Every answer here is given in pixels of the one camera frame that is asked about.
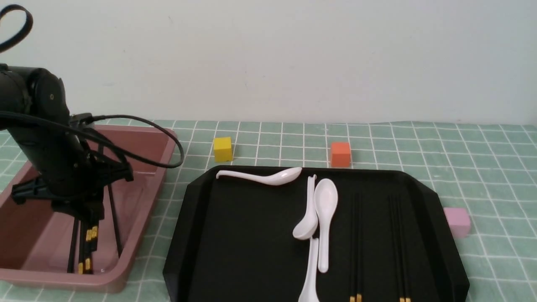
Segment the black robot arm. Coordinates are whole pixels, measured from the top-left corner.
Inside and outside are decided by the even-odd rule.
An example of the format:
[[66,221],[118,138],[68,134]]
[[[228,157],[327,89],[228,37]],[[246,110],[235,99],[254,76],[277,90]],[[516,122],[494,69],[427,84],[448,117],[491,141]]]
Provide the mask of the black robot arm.
[[115,161],[90,149],[72,130],[88,115],[73,118],[60,78],[43,68],[1,65],[1,129],[7,130],[38,176],[12,187],[16,204],[48,200],[52,210],[93,228],[105,218],[104,188],[133,180],[124,156]]

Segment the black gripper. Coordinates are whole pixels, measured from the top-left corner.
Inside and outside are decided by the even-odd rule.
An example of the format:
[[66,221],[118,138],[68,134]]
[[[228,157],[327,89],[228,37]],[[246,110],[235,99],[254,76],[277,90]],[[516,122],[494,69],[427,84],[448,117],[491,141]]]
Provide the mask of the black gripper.
[[55,147],[42,140],[15,142],[38,175],[13,185],[13,201],[22,205],[27,200],[51,200],[54,212],[72,216],[90,228],[98,227],[105,218],[102,189],[117,180],[134,179],[126,157],[119,151],[113,151],[115,159],[108,157],[103,143],[93,150],[86,140],[77,139],[60,140]]

